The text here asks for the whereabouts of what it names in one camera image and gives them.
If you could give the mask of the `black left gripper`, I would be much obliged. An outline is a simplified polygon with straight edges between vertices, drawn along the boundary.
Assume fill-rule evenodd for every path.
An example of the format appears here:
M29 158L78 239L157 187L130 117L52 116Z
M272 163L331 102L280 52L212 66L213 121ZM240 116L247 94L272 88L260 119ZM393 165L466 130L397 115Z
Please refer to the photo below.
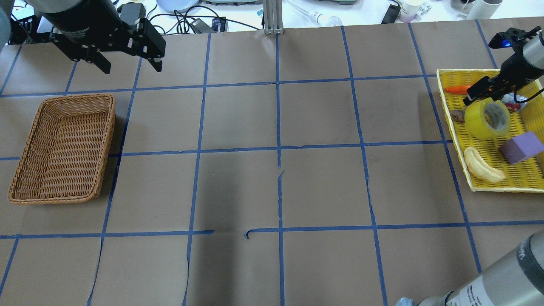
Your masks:
M110 74L111 63L102 53L120 51L162 72L165 39L146 16L142 31L120 30L117 8L111 0L45 0L42 15L53 26L49 40L70 60L84 60Z

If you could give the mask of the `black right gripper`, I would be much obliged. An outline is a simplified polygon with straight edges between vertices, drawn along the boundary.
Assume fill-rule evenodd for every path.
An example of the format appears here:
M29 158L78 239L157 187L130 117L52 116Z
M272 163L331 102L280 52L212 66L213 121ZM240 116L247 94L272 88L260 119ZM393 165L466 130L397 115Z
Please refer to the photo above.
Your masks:
M544 47L543 31L535 27L530 31L509 28L492 37L488 43L491 49L511 47L514 54L503 64L495 77L484 76L467 89L464 105L470 106L477 100L501 99L504 95L520 90L543 76Z

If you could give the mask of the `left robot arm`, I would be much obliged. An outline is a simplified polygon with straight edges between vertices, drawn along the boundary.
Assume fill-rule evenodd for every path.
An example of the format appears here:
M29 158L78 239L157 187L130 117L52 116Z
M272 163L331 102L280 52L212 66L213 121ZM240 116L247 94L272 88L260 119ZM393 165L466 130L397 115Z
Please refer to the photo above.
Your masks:
M109 74L103 52L119 51L146 59L162 71L166 41L146 17L142 3L116 8L110 0L30 0L53 30L49 41L74 62L84 60Z

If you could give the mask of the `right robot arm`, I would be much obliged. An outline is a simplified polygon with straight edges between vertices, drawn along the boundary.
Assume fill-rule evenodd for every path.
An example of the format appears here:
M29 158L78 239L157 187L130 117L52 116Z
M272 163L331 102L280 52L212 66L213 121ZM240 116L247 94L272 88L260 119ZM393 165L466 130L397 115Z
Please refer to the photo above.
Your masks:
M444 113L472 191L543 192L543 30L509 28L498 70L437 70ZM420 306L542 306L543 232L524 239L471 281Z

